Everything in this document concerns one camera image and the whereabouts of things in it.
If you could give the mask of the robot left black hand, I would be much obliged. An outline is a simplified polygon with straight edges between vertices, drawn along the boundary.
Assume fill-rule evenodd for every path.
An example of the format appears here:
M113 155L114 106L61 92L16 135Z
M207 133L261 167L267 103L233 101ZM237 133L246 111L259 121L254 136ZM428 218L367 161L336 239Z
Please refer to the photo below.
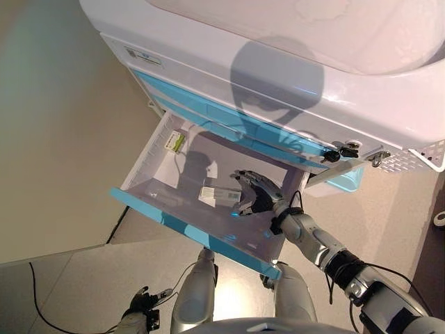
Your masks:
M150 294L149 287L144 286L139 289L131 300L129 309L130 313L146 313L153 307L157 306L160 302L166 300L172 296L173 289L167 288L158 293Z

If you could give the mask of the robot right black hand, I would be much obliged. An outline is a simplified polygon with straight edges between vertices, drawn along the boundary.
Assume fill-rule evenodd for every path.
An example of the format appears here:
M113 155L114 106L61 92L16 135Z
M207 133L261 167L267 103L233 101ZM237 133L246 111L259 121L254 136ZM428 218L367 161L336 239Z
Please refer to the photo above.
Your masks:
M239 207L239 216L273 211L274 206L284 203L284 196L278 185L262 174L253 170L235 170L231 177L255 193L254 200L249 200L247 204Z

